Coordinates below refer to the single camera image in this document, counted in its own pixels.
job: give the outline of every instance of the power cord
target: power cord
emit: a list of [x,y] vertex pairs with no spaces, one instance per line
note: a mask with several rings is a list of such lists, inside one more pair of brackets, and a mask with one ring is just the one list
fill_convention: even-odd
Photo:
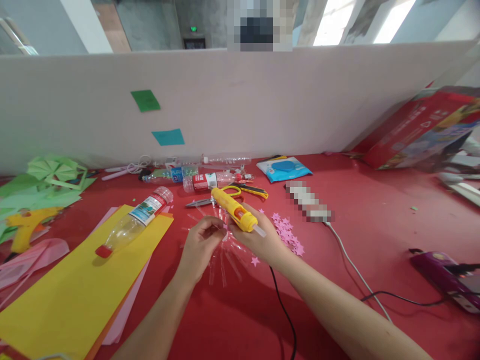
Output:
[[270,271],[271,271],[271,276],[273,277],[273,282],[275,283],[275,290],[276,290],[276,295],[278,296],[278,301],[280,302],[281,308],[283,309],[283,312],[286,315],[286,318],[288,319],[288,322],[290,323],[291,326],[291,332],[293,333],[293,350],[291,352],[291,357],[290,360],[295,359],[295,354],[297,353],[297,333],[295,332],[294,324],[292,323],[292,320],[290,320],[289,313],[285,309],[284,303],[282,302],[282,299],[280,298],[280,293],[279,293],[279,287],[277,285],[277,279],[275,278],[275,273],[272,267],[270,266]]
[[419,306],[423,306],[423,307],[432,307],[432,306],[437,306],[437,305],[440,305],[440,304],[443,304],[444,302],[450,300],[451,297],[454,297],[455,295],[480,295],[480,292],[454,292],[454,293],[451,293],[451,294],[448,294],[448,296],[445,296],[444,298],[438,300],[438,301],[435,301],[435,302],[427,302],[427,303],[421,303],[421,302],[416,302],[416,301],[413,301],[413,300],[409,300],[407,298],[404,298],[404,297],[401,297],[401,296],[398,296],[398,295],[395,295],[394,293],[391,293],[391,292],[388,292],[388,291],[375,291],[373,292],[372,294],[370,295],[367,295],[363,298],[360,299],[361,302],[365,302],[367,301],[368,299],[378,295],[378,294],[387,294],[387,295],[390,295],[390,296],[393,296],[397,299],[400,299],[400,300],[403,300],[403,301],[406,301],[408,303],[411,303],[411,304],[415,304],[415,305],[419,305]]
[[333,233],[333,235],[335,235],[336,239],[338,240],[338,243],[340,244],[340,247],[341,247],[341,250],[343,251],[343,254],[345,255],[346,259],[348,260],[348,262],[350,263],[351,267],[355,270],[355,272],[357,273],[358,277],[360,278],[360,280],[363,282],[363,284],[366,286],[366,288],[368,289],[368,291],[370,292],[371,295],[369,295],[371,298],[375,298],[377,304],[380,306],[380,308],[382,309],[383,313],[385,314],[385,317],[388,319],[389,322],[391,322],[392,324],[394,323],[392,321],[392,319],[390,318],[389,316],[389,313],[387,312],[387,310],[385,310],[384,306],[380,303],[380,300],[376,297],[376,295],[374,294],[374,292],[372,291],[372,289],[370,288],[370,286],[367,284],[367,282],[365,281],[364,277],[362,276],[362,274],[360,273],[360,271],[357,269],[357,267],[355,266],[355,264],[353,263],[352,260],[350,260],[350,257],[349,255],[347,254],[347,251],[345,250],[345,246],[344,246],[344,243],[342,242],[342,239],[340,238],[340,236],[337,234],[337,232],[335,231],[335,229],[332,227],[332,224],[329,222],[329,221],[325,221],[324,222],[325,226],[327,226],[331,232]]

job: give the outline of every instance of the pixelated area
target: pixelated area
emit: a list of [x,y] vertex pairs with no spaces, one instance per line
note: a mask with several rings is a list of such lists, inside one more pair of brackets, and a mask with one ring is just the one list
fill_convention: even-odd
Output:
[[303,217],[310,223],[333,222],[335,212],[328,210],[327,205],[311,192],[305,181],[287,181],[285,184],[287,199],[297,206]]
[[292,51],[291,0],[228,0],[229,51]]

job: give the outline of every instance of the cardboard box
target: cardboard box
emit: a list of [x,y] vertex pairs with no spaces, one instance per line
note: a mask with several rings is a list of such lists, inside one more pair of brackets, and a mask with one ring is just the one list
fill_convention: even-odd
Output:
[[[396,120],[398,125],[363,156],[375,169],[410,167],[480,123],[478,88],[445,86],[431,96],[412,101],[414,104],[409,102],[387,120]],[[407,115],[405,109],[411,109]]]

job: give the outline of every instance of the yellow paper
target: yellow paper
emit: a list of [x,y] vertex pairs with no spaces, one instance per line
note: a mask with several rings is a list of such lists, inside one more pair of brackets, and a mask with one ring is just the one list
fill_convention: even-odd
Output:
[[131,244],[102,259],[95,250],[133,207],[124,205],[4,311],[0,338],[31,359],[84,359],[173,218],[157,216]]

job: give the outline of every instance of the plastic bottle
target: plastic bottle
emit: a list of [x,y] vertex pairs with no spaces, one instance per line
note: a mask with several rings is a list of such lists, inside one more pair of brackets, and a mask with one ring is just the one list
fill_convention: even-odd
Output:
[[95,254],[108,258],[112,252],[130,244],[156,215],[174,200],[174,195],[164,186],[159,186],[141,204],[134,208],[115,225],[106,242],[96,249]]
[[252,157],[240,153],[219,153],[203,157],[203,163],[212,166],[226,166],[239,168],[252,162]]
[[226,171],[185,176],[183,178],[183,189],[186,193],[203,192],[213,188],[221,189],[240,180],[242,180],[241,174],[232,174]]
[[147,184],[171,185],[172,183],[181,183],[184,177],[194,176],[198,173],[199,168],[196,166],[156,169],[153,172],[148,169],[143,169],[138,179]]

